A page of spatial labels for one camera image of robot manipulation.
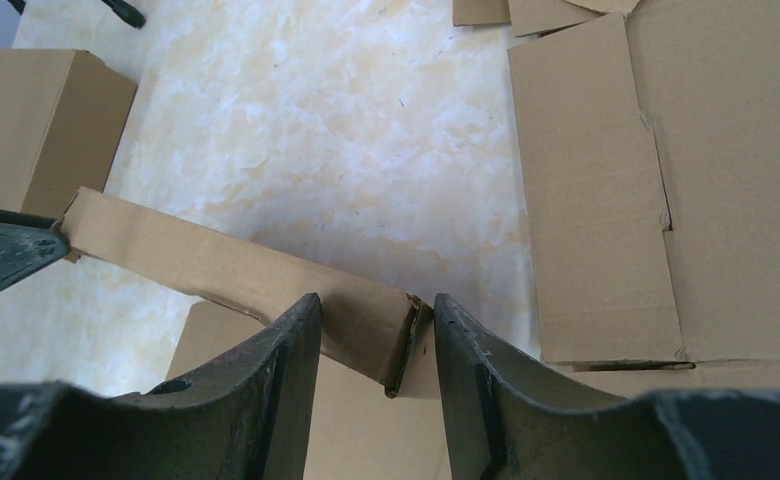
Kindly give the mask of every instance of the white marble tabletop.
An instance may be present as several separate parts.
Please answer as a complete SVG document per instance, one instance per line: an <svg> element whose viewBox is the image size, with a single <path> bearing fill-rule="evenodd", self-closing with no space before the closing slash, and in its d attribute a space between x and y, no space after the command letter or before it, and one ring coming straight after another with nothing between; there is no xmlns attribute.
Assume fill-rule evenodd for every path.
<svg viewBox="0 0 780 480"><path fill-rule="evenodd" d="M429 302L451 293L537 354L513 40L453 27L451 3L135 0L134 30L98 0L29 0L15 46L86 49L139 82L107 193ZM55 264L0 294L0 381L146 391L197 300Z"/></svg>

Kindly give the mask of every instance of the beige marble pattern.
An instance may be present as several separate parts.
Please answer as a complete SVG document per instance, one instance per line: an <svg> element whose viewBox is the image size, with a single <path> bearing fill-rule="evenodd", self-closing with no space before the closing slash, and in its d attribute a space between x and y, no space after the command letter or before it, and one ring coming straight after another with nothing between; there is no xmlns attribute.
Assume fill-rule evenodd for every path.
<svg viewBox="0 0 780 480"><path fill-rule="evenodd" d="M139 31L98 0L29 0L15 42L90 50L139 82L108 193L451 293L537 353L508 29L454 28L451 0L136 5ZM195 300L54 265L0 295L0 381L145 391Z"/></svg>

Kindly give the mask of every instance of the marble surface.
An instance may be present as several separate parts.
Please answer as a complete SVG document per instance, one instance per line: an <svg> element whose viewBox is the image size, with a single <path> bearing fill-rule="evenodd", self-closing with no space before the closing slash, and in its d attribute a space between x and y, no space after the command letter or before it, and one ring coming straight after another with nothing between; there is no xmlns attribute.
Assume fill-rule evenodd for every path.
<svg viewBox="0 0 780 480"><path fill-rule="evenodd" d="M106 191L398 286L537 354L508 28L451 0L29 0L17 48L139 82ZM162 381L197 301L94 259L0 295L0 381Z"/></svg>

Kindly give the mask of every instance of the marble table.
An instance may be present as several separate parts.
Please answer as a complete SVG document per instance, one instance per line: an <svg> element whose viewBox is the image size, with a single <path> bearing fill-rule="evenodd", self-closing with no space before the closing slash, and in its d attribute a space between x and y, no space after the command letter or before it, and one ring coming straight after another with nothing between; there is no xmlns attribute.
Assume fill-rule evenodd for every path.
<svg viewBox="0 0 780 480"><path fill-rule="evenodd" d="M451 293L537 354L508 28L455 28L451 0L135 4L142 30L97 0L29 0L15 41L86 49L139 82L107 193L429 302ZM198 300L55 264L0 295L0 381L146 391Z"/></svg>

